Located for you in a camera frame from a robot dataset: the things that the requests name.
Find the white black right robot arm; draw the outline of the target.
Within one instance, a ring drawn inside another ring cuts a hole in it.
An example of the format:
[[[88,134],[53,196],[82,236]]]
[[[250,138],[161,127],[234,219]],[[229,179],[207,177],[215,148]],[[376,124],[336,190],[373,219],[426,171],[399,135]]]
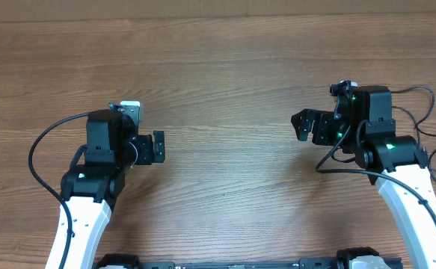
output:
[[[333,111],[304,109],[291,118],[297,139],[351,155],[352,174],[368,176],[386,202],[415,268],[436,268],[436,196],[430,157],[418,137],[398,136],[393,91],[341,81]]]

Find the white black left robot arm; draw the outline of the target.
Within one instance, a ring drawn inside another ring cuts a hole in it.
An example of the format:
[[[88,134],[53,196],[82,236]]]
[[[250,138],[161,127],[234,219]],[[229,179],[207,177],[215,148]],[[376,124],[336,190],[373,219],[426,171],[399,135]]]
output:
[[[61,180],[64,204],[47,268],[92,268],[125,177],[137,165],[165,161],[162,131],[138,132],[141,103],[111,103],[87,116],[87,142]]]

